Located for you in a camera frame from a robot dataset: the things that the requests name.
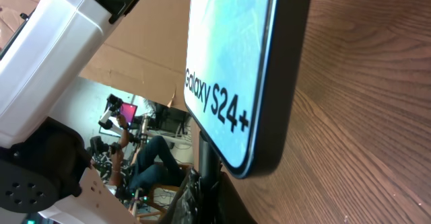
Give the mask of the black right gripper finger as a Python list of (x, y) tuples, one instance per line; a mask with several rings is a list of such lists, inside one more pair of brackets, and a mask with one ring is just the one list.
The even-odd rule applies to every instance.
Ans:
[(218, 218), (218, 190), (220, 180), (203, 178), (193, 167), (187, 170), (180, 190), (159, 224), (216, 224)]

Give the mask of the blue-screen smartphone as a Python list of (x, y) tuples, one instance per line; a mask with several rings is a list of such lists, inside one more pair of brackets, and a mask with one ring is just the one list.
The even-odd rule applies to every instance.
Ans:
[(190, 0), (184, 97), (238, 179), (279, 165), (310, 0)]

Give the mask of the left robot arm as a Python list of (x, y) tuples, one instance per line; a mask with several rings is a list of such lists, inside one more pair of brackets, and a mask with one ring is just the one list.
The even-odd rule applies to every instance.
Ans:
[(48, 113), (139, 0), (40, 0), (1, 52), (1, 208), (59, 223), (135, 223), (82, 137)]

